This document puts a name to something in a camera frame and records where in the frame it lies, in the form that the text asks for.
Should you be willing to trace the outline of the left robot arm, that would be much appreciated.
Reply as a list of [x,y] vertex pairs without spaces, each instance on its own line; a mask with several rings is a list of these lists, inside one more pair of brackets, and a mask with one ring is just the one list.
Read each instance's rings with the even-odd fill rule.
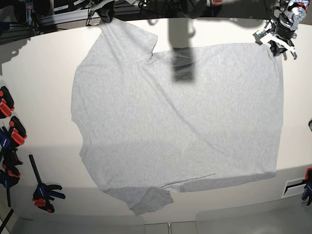
[[309,0],[280,0],[271,10],[270,19],[265,27],[255,32],[256,40],[268,44],[273,56],[289,51],[297,59],[292,42],[297,37],[296,30],[308,12]]

